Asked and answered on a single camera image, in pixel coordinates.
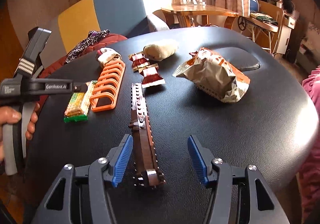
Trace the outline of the person left hand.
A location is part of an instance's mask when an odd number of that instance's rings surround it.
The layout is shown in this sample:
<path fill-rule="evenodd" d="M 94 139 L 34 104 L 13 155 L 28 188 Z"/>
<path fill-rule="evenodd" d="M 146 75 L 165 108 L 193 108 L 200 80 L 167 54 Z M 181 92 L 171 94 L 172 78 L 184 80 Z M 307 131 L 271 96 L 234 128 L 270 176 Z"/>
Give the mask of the person left hand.
<path fill-rule="evenodd" d="M 35 107 L 33 110 L 33 113 L 31 114 L 30 117 L 30 121 L 27 125 L 27 130 L 25 132 L 25 138 L 27 140 L 32 140 L 33 139 L 33 134 L 35 133 L 35 125 L 38 121 L 38 115 L 37 115 L 37 111 L 40 109 L 40 105 L 39 103 L 35 103 Z M 3 148 L 3 125 L 5 124 L 15 124 L 18 123 L 21 118 L 22 118 L 22 114 L 16 110 L 14 110 L 12 107 L 8 107 L 8 106 L 4 106 L 1 107 L 0 109 L 1 114 L 1 130 L 0 130 L 0 134 L 1 134 L 1 162 L 3 162 L 4 160 L 4 148 Z"/>

